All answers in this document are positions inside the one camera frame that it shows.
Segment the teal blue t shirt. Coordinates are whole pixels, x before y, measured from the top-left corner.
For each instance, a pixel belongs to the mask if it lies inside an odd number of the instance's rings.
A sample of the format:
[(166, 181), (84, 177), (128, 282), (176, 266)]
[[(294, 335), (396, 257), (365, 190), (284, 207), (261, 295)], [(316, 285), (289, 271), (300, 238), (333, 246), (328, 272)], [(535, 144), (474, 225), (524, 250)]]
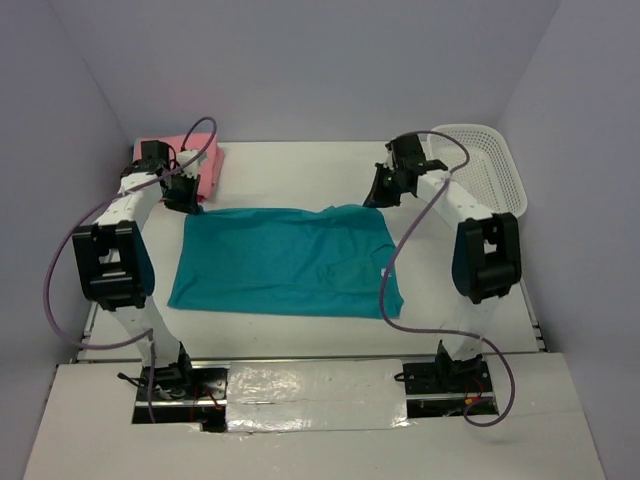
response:
[(189, 215), (171, 308), (392, 319), (404, 299), (388, 264), (395, 243), (382, 213), (358, 205), (319, 212), (235, 208)]

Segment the pink t shirt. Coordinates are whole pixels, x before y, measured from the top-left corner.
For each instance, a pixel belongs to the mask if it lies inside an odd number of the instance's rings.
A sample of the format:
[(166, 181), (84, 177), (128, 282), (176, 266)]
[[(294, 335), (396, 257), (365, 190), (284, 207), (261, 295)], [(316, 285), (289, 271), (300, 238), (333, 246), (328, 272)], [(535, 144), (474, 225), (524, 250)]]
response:
[[(181, 149), (183, 140), (185, 135), (175, 135), (175, 136), (166, 136), (166, 137), (149, 137), (149, 140), (160, 140), (171, 147), (173, 147), (176, 151)], [(185, 148), (187, 150), (198, 150), (202, 147), (205, 141), (209, 138), (209, 135), (206, 133), (194, 133), (189, 139), (186, 141)], [(133, 159), (138, 160), (141, 158), (141, 142), (147, 141), (147, 138), (137, 138), (133, 144)], [(202, 161), (199, 167), (200, 181), (197, 190), (197, 200), (199, 203), (208, 200), (213, 196), (216, 185), (218, 183), (218, 179), (220, 176), (220, 172), (222, 170), (222, 166), (225, 160), (225, 152), (218, 145), (218, 136), (214, 137), (213, 142), (209, 145), (206, 150), (206, 158)]]

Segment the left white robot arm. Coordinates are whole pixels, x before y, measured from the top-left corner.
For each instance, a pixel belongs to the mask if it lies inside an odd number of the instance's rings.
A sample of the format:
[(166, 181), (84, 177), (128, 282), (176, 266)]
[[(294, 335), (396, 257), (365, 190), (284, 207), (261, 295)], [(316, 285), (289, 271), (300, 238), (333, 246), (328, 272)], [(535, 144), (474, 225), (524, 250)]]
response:
[(166, 326), (153, 293), (155, 272), (141, 230), (164, 201), (170, 209), (198, 214), (199, 166), (204, 153), (153, 140), (120, 175), (118, 197), (90, 225), (74, 229), (72, 244), (85, 297), (111, 314), (141, 355), (141, 388), (162, 399), (184, 398), (196, 374), (181, 341)]

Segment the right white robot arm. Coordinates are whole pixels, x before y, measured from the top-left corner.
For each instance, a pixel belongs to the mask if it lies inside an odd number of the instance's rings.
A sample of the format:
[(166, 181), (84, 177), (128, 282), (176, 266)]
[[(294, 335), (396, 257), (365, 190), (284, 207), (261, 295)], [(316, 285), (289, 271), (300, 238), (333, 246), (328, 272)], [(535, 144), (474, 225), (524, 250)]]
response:
[[(422, 138), (437, 137), (457, 147), (461, 161), (447, 166), (428, 159)], [(425, 201), (420, 219), (434, 211), (455, 233), (451, 260), (452, 283), (458, 308), (470, 326), (436, 329), (441, 338), (457, 337), (462, 344), (450, 352), (437, 347), (432, 381), (456, 391), (481, 376), (484, 331), (498, 301), (507, 296), (522, 276), (519, 224), (510, 213), (498, 213), (481, 204), (455, 181), (455, 174), (471, 162), (469, 149), (451, 135), (434, 130), (401, 134), (385, 146), (388, 158), (376, 166), (371, 190), (364, 202), (372, 208), (396, 207), (405, 194)]]

